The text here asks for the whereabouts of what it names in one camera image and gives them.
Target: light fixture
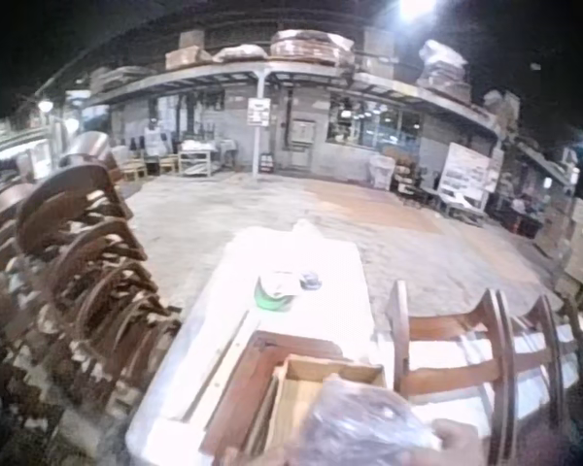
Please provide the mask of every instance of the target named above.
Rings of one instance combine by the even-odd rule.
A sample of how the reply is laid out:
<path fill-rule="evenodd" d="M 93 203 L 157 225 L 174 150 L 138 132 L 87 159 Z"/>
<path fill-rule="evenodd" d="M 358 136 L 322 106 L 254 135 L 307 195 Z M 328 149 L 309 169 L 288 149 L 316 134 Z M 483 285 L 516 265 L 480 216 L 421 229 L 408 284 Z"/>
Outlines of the light fixture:
<path fill-rule="evenodd" d="M 80 128 L 80 122 L 75 118 L 67 118 L 65 119 L 65 128 L 69 134 L 74 134 Z"/>
<path fill-rule="evenodd" d="M 51 100 L 44 99 L 37 104 L 37 107 L 39 107 L 39 110 L 44 114 L 47 114 L 54 108 L 54 103 Z"/>
<path fill-rule="evenodd" d="M 399 16 L 411 22 L 434 11 L 436 0 L 399 0 Z"/>

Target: whiteboard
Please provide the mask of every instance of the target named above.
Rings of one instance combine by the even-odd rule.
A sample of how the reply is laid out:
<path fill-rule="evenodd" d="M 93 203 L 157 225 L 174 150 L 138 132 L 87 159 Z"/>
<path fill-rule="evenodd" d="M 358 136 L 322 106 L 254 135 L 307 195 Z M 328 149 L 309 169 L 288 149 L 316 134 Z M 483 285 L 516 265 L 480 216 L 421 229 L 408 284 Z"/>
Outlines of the whiteboard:
<path fill-rule="evenodd" d="M 484 197 L 490 157 L 475 150 L 451 143 L 438 191 L 461 193 L 475 201 Z"/>

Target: warehouse floor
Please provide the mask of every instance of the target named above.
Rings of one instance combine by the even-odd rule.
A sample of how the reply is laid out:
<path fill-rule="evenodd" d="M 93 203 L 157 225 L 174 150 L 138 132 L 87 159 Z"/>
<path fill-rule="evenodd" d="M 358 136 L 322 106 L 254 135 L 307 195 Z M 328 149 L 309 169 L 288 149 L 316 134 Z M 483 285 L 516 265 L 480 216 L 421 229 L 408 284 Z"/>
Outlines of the warehouse floor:
<path fill-rule="evenodd" d="M 360 251 L 372 311 L 388 330 L 384 307 L 394 280 L 406 280 L 416 316 L 464 313 L 488 287 L 505 292 L 510 311 L 525 313 L 546 287 L 548 260 L 499 226 L 484 228 L 403 206 L 391 193 L 343 183 L 218 174 L 163 176 L 127 200 L 148 267 L 170 304 L 189 310 L 233 236 L 250 226 L 291 230 L 306 219 L 327 238 Z"/>

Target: sign on pole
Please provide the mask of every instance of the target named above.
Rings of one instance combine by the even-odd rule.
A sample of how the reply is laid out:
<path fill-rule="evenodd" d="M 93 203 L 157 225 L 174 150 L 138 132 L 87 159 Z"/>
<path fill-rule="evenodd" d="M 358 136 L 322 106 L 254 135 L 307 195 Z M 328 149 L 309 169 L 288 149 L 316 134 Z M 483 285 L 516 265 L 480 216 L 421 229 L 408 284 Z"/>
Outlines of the sign on pole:
<path fill-rule="evenodd" d="M 248 123 L 249 126 L 269 126 L 270 99 L 249 99 Z"/>

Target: overhead shelf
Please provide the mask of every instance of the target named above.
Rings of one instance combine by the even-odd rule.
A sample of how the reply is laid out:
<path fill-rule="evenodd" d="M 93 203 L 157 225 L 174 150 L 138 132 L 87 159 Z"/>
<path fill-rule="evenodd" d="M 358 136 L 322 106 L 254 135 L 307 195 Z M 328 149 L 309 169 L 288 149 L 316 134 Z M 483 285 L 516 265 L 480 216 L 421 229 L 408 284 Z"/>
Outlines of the overhead shelf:
<path fill-rule="evenodd" d="M 273 83 L 323 86 L 359 97 L 405 104 L 420 112 L 445 117 L 456 124 L 467 125 L 498 137 L 497 118 L 483 109 L 465 105 L 415 85 L 367 73 L 352 74 L 321 64 L 287 60 L 216 63 L 163 73 L 97 94 L 88 99 L 85 105 L 117 105 L 141 97 L 176 94 L 212 85 L 255 83 L 257 76 L 262 73 L 267 73 L 268 79 Z"/>

